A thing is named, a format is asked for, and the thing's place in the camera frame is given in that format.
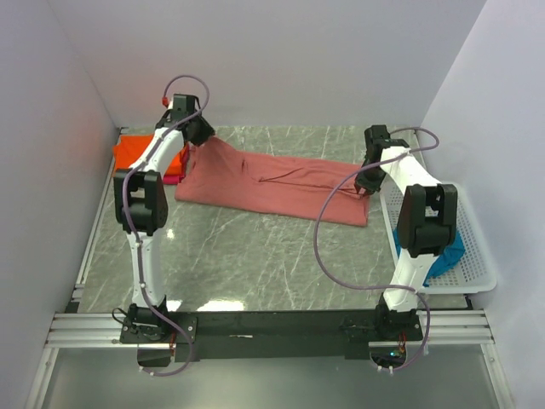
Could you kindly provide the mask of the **salmon pink t shirt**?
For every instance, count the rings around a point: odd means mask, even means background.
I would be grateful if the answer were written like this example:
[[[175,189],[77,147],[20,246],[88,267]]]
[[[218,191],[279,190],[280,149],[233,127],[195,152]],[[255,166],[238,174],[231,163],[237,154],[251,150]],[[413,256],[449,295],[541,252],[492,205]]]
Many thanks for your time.
[[[192,149],[191,169],[175,199],[315,220],[333,188],[358,166],[238,150],[212,137]]]

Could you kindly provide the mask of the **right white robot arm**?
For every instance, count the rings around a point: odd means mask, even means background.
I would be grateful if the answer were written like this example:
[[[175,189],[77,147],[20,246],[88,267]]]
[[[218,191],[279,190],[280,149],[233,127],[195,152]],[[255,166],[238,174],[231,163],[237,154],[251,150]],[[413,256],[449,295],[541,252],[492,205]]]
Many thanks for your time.
[[[385,125],[370,126],[364,139],[366,152],[354,179],[355,189],[370,196],[390,177],[403,194],[397,223],[399,258],[390,286],[383,292],[390,310],[373,321],[376,335],[392,340],[404,329],[398,313],[417,307],[417,293],[429,269],[456,238],[458,192],[454,185],[431,176],[408,142],[392,138]]]

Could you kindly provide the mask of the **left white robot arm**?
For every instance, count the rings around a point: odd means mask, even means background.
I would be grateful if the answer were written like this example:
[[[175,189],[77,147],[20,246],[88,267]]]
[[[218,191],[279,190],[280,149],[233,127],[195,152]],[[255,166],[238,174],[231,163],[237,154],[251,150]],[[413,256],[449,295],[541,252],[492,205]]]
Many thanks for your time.
[[[116,219],[129,242],[133,274],[132,303],[159,308],[166,295],[159,247],[169,206],[164,176],[171,161],[189,144],[199,146],[214,133],[204,119],[206,106],[195,95],[163,98],[166,111],[141,156],[113,175]]]

